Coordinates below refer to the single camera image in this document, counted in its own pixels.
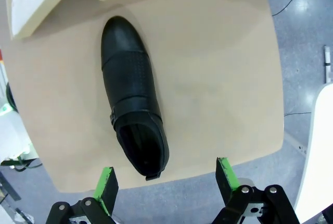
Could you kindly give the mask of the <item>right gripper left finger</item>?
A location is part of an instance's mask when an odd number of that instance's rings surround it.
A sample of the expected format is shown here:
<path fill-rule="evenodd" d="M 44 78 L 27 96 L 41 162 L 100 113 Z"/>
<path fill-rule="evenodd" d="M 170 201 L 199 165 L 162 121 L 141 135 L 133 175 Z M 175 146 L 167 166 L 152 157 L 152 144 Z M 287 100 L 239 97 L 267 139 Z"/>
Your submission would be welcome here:
<path fill-rule="evenodd" d="M 70 205 L 56 202 L 50 209 L 47 224 L 90 223 L 112 224 L 112 212 L 118 193 L 118 181 L 113 167 L 105 167 L 98 180 L 94 195 Z"/>

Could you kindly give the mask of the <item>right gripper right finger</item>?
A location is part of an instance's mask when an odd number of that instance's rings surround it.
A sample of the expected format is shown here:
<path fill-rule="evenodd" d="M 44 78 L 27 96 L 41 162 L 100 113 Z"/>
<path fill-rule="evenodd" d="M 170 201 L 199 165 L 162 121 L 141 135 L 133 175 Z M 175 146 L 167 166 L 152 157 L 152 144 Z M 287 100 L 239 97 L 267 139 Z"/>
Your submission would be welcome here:
<path fill-rule="evenodd" d="M 299 223 L 280 185 L 269 185 L 264 190 L 241 185 L 226 157 L 216 159 L 215 178 L 225 207 L 213 223 L 243 223 L 247 217 L 255 217 L 259 223 Z"/>

